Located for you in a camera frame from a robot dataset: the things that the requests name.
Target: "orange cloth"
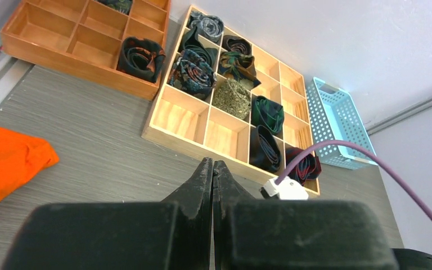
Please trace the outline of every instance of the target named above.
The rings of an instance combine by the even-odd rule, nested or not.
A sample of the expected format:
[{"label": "orange cloth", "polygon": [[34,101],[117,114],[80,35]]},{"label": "orange cloth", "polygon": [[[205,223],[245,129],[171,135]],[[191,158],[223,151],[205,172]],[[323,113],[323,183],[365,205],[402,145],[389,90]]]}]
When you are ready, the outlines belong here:
[{"label": "orange cloth", "polygon": [[57,162],[46,140],[0,128],[0,201]]}]

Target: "wooden floor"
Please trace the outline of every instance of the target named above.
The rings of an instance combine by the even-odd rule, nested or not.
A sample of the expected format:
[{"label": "wooden floor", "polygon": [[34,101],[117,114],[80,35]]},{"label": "wooden floor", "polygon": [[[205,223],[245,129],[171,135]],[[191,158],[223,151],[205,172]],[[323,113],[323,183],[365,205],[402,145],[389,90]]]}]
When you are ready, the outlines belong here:
[{"label": "wooden floor", "polygon": [[[32,69],[2,104],[0,127],[47,139],[60,162],[0,203],[0,265],[23,220],[39,205],[158,201],[192,174],[199,160],[141,138],[150,105],[72,76]],[[261,198],[258,184],[235,178]],[[368,204],[391,246],[402,247],[377,167],[354,172],[324,166],[320,186],[322,199]]]}]

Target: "wooden box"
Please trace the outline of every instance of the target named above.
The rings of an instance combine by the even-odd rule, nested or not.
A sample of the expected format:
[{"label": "wooden box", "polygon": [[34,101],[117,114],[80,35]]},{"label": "wooden box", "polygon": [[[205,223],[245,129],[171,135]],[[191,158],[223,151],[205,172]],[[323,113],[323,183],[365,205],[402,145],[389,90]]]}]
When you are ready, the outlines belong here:
[{"label": "wooden box", "polygon": [[156,83],[116,70],[122,40],[147,38],[163,48],[171,0],[133,0],[129,16],[95,0],[23,0],[1,31],[16,58],[151,100]]},{"label": "wooden box", "polygon": [[[189,31],[186,25],[192,9],[198,10],[194,6],[190,7],[171,55],[173,60],[179,56],[177,48],[182,35]],[[228,27],[224,28],[224,34],[241,37]],[[221,42],[215,44],[202,36],[199,36],[199,41],[205,47],[217,48],[219,52],[225,51],[221,48]],[[286,147],[306,149],[313,142],[304,78],[256,45],[252,44],[252,50],[257,78],[261,81],[260,86],[252,89],[252,97],[263,95],[284,107],[283,130],[275,136],[281,152],[284,153]],[[212,106],[213,95],[202,101],[167,85],[170,70],[171,68],[164,74],[164,83],[161,84],[161,90],[153,103],[143,130],[143,138],[193,158],[209,156],[224,160],[232,173],[261,184],[282,173],[285,168],[284,155],[284,166],[281,166],[276,174],[249,164],[249,134],[255,128],[250,122],[250,116],[240,120]],[[218,86],[225,77],[218,74],[217,79]],[[305,189],[310,197],[319,196],[318,179],[306,181]]]}]

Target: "purple cable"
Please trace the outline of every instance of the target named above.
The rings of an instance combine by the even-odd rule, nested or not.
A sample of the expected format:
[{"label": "purple cable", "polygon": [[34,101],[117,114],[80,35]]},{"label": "purple cable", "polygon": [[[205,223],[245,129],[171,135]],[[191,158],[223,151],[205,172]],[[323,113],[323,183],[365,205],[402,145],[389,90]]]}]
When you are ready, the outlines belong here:
[{"label": "purple cable", "polygon": [[279,185],[286,176],[289,175],[289,173],[293,170],[293,168],[299,163],[301,162],[305,156],[307,156],[308,154],[310,154],[312,151],[315,151],[319,148],[322,147],[326,147],[329,145],[340,145],[340,146],[345,146],[354,150],[357,150],[359,152],[361,152],[362,154],[368,156],[370,159],[372,159],[373,161],[375,161],[376,163],[378,163],[378,165],[380,167],[383,168],[383,170],[385,170],[401,187],[402,189],[404,189],[406,191],[406,193],[408,193],[408,195],[413,199],[413,201],[415,201],[415,203],[421,208],[421,210],[423,210],[423,212],[425,212],[425,214],[431,219],[432,221],[432,210],[430,208],[428,208],[428,206],[420,199],[420,197],[418,197],[418,195],[416,195],[416,193],[410,188],[410,186],[407,184],[407,182],[405,182],[396,172],[394,172],[392,170],[392,168],[390,168],[388,166],[388,164],[386,164],[385,162],[381,161],[376,155],[374,155],[373,153],[370,153],[368,150],[366,150],[365,148],[356,145],[353,142],[346,142],[346,141],[341,141],[338,139],[331,139],[328,141],[323,141],[323,142],[319,142],[316,143],[315,145],[305,149],[304,151],[302,151],[299,155],[297,155],[286,167],[286,169],[282,172],[281,175],[279,175],[279,177],[274,181],[274,183],[276,185]]}]

